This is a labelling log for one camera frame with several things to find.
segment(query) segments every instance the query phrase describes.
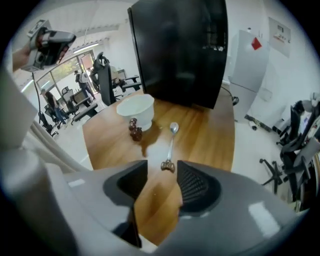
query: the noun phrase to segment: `fluorescent light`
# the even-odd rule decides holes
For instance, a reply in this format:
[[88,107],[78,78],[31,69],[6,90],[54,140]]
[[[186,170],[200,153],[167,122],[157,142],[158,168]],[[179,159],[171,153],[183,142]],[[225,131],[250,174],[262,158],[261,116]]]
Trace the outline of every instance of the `fluorescent light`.
[[23,93],[26,89],[27,89],[27,87],[29,86],[29,85],[31,85],[31,83],[33,82],[34,80],[32,79],[30,82],[28,82],[26,85],[25,85],[25,87],[21,90],[21,92]]
[[95,44],[92,44],[92,45],[89,45],[89,46],[83,47],[83,48],[81,48],[81,49],[79,49],[79,50],[76,50],[76,51],[74,51],[73,53],[74,53],[74,54],[77,54],[77,53],[79,53],[79,52],[81,52],[81,51],[83,51],[83,50],[89,49],[89,48],[91,48],[91,47],[95,47],[95,46],[97,46],[97,45],[99,45],[99,43],[98,43],[98,42],[97,42],[97,43],[95,43]]
[[41,88],[45,87],[45,85],[46,85],[47,83],[49,83],[49,82],[50,82],[50,80],[49,80],[48,82],[46,82],[44,85],[42,85]]

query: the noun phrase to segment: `silver spoon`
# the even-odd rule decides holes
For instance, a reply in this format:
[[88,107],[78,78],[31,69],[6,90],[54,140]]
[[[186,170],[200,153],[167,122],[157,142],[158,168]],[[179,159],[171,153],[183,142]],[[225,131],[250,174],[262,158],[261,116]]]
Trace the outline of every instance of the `silver spoon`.
[[166,159],[165,162],[161,163],[161,170],[169,170],[172,173],[175,172],[175,165],[171,162],[172,159],[172,151],[174,148],[174,137],[176,135],[176,133],[179,130],[179,124],[177,124],[176,122],[172,122],[170,124],[170,131],[172,132],[172,138],[171,138],[171,142],[170,142],[170,148],[169,148],[169,152],[168,152],[168,157]]

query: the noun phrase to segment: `white ceiling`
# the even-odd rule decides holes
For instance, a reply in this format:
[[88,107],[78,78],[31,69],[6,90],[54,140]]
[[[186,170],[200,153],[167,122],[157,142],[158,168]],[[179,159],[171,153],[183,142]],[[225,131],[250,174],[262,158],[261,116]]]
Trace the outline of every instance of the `white ceiling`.
[[[27,42],[27,32],[40,20],[49,20],[54,30],[76,34],[77,39],[67,56],[86,45],[101,43],[118,30],[128,19],[128,8],[137,0],[44,0],[21,25],[12,38],[12,50],[23,47]],[[45,72],[35,73],[36,79]],[[15,82],[23,88],[31,80],[31,73],[18,70]]]

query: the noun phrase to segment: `white bowl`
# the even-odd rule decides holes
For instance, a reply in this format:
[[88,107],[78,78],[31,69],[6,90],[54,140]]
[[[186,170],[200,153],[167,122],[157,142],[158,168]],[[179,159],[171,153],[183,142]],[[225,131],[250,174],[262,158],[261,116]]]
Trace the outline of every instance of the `white bowl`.
[[132,118],[136,118],[136,126],[142,131],[148,130],[154,118],[155,99],[149,94],[138,94],[124,99],[118,106],[116,112],[128,123]]

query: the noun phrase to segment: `television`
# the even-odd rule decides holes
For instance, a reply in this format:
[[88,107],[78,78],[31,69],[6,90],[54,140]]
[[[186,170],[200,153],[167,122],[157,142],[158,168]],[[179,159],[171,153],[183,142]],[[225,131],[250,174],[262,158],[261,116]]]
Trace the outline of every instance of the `television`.
[[140,0],[128,14],[144,93],[213,109],[227,61],[225,0]]

